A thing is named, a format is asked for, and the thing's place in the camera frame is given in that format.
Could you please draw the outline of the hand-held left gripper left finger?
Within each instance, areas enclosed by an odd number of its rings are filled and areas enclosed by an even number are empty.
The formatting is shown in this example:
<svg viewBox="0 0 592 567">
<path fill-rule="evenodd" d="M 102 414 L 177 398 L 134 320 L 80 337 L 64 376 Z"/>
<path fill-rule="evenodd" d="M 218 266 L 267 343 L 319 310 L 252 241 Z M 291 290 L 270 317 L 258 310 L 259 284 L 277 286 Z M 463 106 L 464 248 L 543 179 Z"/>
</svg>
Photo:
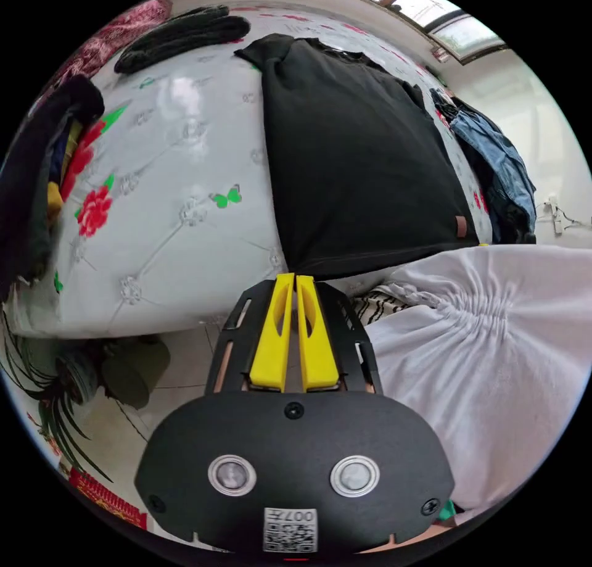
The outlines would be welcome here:
<svg viewBox="0 0 592 567">
<path fill-rule="evenodd" d="M 253 389 L 283 391 L 292 321 L 293 273 L 277 275 L 271 290 L 255 356 L 249 373 Z"/>
</svg>

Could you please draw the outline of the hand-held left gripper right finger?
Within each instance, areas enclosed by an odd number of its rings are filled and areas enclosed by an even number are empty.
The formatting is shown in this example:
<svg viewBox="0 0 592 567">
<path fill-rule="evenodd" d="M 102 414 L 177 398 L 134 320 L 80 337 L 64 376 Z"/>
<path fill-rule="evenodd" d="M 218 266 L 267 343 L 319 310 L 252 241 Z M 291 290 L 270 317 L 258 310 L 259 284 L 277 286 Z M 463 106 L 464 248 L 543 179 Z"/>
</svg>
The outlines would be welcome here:
<svg viewBox="0 0 592 567">
<path fill-rule="evenodd" d="M 303 389 L 335 389 L 339 371 L 335 362 L 321 301 L 310 276 L 296 276 L 298 345 Z"/>
</svg>

